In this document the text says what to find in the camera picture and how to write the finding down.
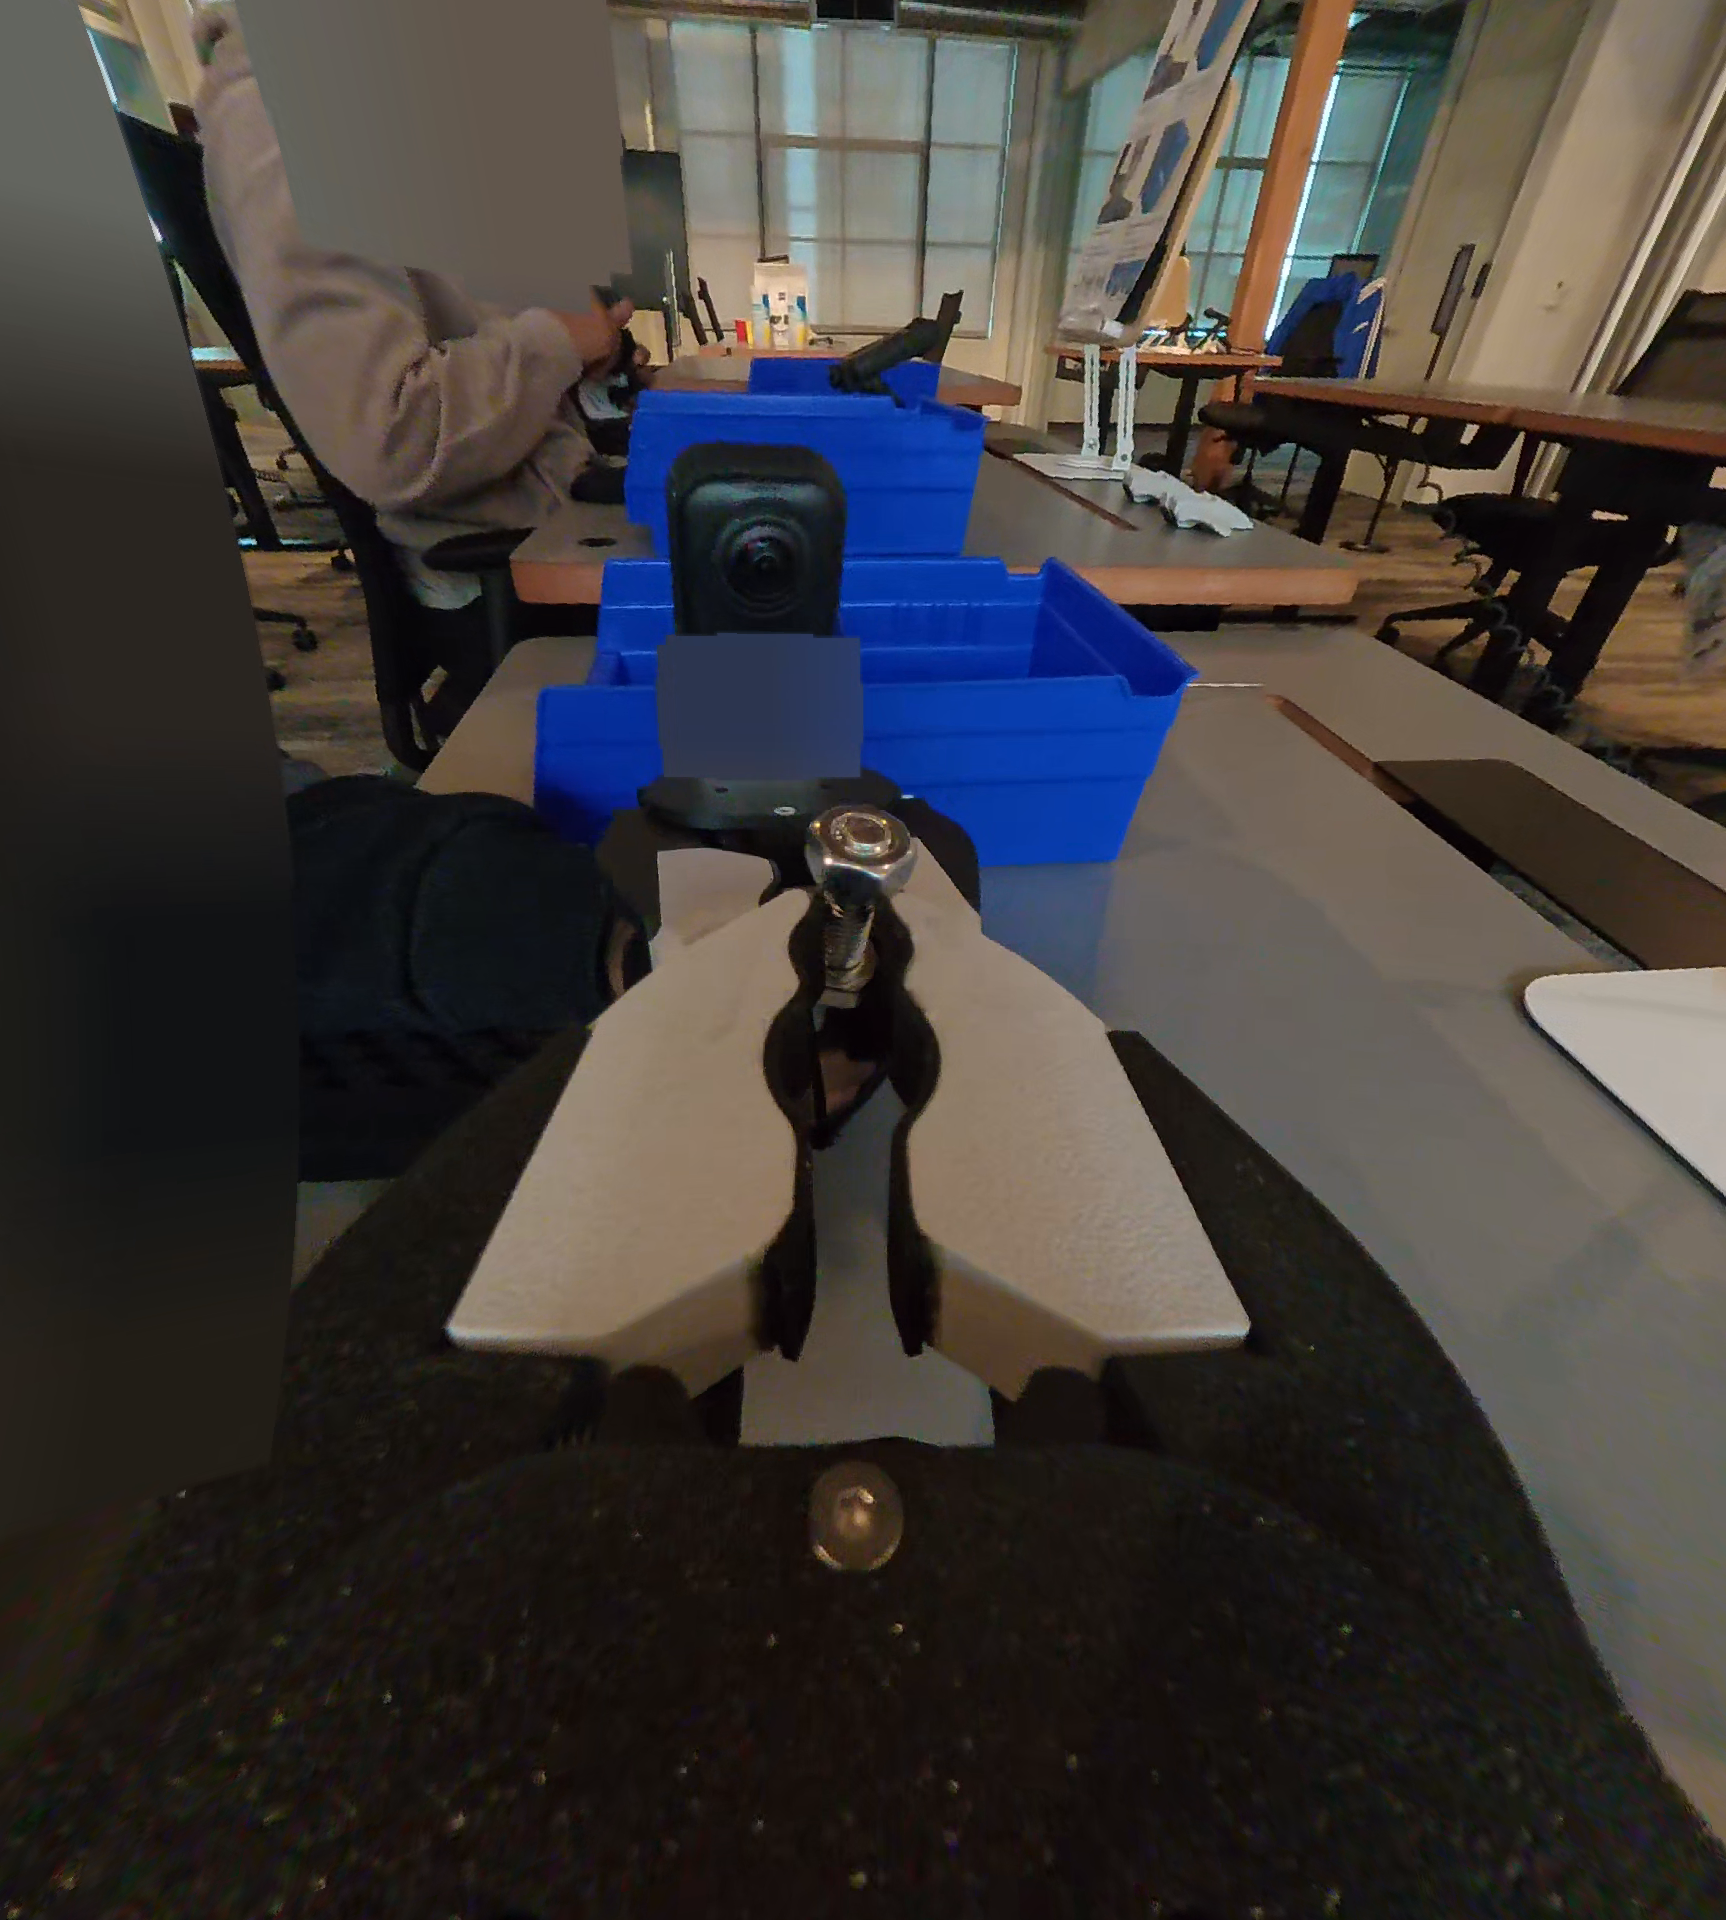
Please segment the white mat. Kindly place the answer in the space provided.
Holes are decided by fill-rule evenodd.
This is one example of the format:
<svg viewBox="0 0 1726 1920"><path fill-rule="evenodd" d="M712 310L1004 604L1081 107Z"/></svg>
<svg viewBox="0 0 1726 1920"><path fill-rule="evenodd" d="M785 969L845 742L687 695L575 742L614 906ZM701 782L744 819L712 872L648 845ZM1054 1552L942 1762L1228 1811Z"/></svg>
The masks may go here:
<svg viewBox="0 0 1726 1920"><path fill-rule="evenodd" d="M1726 967L1560 973L1528 1019L1726 1198Z"/></svg>

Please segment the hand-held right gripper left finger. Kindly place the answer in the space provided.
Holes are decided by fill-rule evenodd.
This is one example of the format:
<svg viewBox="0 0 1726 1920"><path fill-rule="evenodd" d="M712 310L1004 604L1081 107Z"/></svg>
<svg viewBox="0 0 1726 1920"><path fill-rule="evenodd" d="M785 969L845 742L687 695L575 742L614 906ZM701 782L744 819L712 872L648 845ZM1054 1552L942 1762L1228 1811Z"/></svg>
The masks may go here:
<svg viewBox="0 0 1726 1920"><path fill-rule="evenodd" d="M662 1367L683 1388L800 1350L810 1158L764 1046L800 995L807 914L767 899L593 1019L450 1308L456 1347Z"/></svg>

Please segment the poster board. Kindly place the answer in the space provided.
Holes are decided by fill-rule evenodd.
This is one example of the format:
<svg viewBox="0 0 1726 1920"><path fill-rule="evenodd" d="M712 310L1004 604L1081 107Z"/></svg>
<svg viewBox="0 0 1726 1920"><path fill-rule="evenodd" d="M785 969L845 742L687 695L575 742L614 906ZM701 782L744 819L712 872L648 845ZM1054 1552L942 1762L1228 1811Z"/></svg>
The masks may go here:
<svg viewBox="0 0 1726 1920"><path fill-rule="evenodd" d="M1072 255L1060 334L1116 339L1159 285L1179 205L1229 89L1259 3L1172 3L1134 107Z"/></svg>

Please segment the white lattice stand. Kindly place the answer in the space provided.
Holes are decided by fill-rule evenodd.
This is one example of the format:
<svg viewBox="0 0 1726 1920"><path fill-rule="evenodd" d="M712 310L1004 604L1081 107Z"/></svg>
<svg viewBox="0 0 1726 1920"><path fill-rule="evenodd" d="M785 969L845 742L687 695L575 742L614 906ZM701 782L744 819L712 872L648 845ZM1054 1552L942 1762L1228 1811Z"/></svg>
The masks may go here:
<svg viewBox="0 0 1726 1920"><path fill-rule="evenodd" d="M1023 451L1015 459L1054 481L1127 485L1134 467L1137 335L1060 341L1054 353L1081 358L1081 444L1079 451Z"/></svg>

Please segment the person's left forearm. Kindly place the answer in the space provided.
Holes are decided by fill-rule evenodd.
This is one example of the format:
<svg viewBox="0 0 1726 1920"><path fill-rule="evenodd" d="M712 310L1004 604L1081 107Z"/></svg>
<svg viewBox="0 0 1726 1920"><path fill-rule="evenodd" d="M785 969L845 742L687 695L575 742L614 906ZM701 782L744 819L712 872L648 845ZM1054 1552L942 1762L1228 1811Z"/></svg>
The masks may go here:
<svg viewBox="0 0 1726 1920"><path fill-rule="evenodd" d="M387 777L286 793L300 1179L389 1179L649 973L599 869L508 796Z"/></svg>

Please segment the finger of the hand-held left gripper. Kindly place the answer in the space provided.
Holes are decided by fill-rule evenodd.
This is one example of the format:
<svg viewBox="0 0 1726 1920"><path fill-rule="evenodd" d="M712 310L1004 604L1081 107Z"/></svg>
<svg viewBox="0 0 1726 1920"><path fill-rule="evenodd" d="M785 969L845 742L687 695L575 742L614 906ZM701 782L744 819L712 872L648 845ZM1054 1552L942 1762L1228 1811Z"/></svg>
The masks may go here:
<svg viewBox="0 0 1726 1920"><path fill-rule="evenodd" d="M728 848L659 848L659 925L649 935L649 967L665 973L683 963L683 953L707 943L707 963L726 973L728 962L756 978L782 978L786 967L786 927L767 914L777 866L764 854Z"/></svg>

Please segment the silver hex nut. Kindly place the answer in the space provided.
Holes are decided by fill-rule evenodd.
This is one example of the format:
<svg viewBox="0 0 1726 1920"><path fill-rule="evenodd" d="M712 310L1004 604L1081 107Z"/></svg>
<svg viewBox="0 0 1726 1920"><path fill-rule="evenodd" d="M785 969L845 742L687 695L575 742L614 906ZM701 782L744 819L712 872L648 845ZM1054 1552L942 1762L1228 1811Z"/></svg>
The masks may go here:
<svg viewBox="0 0 1726 1920"><path fill-rule="evenodd" d="M826 807L803 831L810 883L844 911L894 899L915 872L915 841L894 812L856 800Z"/></svg>

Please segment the black monitor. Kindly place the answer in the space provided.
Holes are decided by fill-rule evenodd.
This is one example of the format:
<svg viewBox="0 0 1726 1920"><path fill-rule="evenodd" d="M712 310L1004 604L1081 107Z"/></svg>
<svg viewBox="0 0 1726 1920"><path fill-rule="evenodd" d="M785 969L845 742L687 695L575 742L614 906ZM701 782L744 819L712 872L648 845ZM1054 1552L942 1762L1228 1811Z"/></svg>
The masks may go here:
<svg viewBox="0 0 1726 1920"><path fill-rule="evenodd" d="M630 255L614 290L662 324L665 356L677 358L691 293L681 154L625 149L621 189Z"/></svg>

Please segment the wooden column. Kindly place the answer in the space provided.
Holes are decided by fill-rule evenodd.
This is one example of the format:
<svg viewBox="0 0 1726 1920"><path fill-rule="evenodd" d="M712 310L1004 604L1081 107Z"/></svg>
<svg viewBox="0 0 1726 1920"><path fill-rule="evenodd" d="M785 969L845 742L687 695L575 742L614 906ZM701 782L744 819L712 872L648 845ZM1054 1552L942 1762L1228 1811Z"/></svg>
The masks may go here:
<svg viewBox="0 0 1726 1920"><path fill-rule="evenodd" d="M1345 51L1352 3L1302 3L1284 98L1263 160L1259 201L1229 306L1229 341L1259 353L1284 282L1302 187L1326 119L1326 100Z"/></svg>

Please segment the white plastic parts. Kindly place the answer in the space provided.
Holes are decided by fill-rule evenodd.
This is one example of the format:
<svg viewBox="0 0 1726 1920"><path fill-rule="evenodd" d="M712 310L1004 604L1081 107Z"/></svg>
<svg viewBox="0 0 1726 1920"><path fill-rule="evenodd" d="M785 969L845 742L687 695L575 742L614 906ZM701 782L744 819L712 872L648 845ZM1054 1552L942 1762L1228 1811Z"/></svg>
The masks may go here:
<svg viewBox="0 0 1726 1920"><path fill-rule="evenodd" d="M1254 530L1254 517L1228 495L1201 494L1158 467L1128 466L1120 474L1120 488L1128 501L1153 508L1179 533L1235 538Z"/></svg>

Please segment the black handheld tool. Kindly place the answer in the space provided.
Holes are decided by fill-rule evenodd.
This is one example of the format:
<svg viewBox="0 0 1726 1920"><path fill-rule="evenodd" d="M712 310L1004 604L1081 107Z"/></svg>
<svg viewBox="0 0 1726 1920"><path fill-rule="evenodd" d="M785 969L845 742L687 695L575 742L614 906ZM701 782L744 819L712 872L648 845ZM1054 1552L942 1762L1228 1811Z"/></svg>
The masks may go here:
<svg viewBox="0 0 1726 1920"><path fill-rule="evenodd" d="M899 331L880 335L828 367L837 395L894 397L920 404L939 397L942 362L964 310L964 290L942 297L935 314L920 314Z"/></svg>

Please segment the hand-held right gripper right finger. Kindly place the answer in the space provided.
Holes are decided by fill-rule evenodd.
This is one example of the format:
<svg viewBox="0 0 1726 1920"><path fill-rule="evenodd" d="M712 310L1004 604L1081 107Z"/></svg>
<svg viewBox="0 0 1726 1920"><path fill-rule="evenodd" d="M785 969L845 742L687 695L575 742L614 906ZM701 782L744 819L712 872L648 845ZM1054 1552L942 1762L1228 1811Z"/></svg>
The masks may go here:
<svg viewBox="0 0 1726 1920"><path fill-rule="evenodd" d="M896 915L885 1274L901 1347L1006 1397L1041 1371L1238 1347L1249 1315L1106 1022L969 906L907 896Z"/></svg>

